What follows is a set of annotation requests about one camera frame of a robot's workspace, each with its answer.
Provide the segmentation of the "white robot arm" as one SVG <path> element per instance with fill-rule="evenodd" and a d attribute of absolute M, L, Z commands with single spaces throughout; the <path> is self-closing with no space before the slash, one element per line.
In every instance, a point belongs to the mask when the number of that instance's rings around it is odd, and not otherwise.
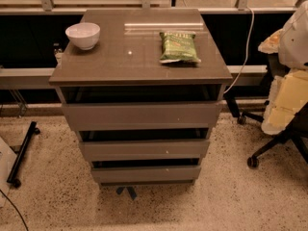
<path fill-rule="evenodd" d="M 269 104 L 264 112 L 261 129 L 276 135 L 308 102 L 308 1 L 304 1 L 281 30 L 267 38 L 265 44 L 277 48 L 278 60 L 290 69 L 284 77 L 275 76 L 269 89 Z"/>

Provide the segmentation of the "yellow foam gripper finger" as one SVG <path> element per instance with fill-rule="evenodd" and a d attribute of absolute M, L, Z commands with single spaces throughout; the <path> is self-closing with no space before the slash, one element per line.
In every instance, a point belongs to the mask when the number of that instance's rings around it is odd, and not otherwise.
<path fill-rule="evenodd" d="M 274 76 L 261 125 L 266 134 L 277 135 L 308 102 L 307 31 L 277 30 L 258 46 L 258 50 L 277 53 L 279 62 L 290 69 L 284 77 Z"/>

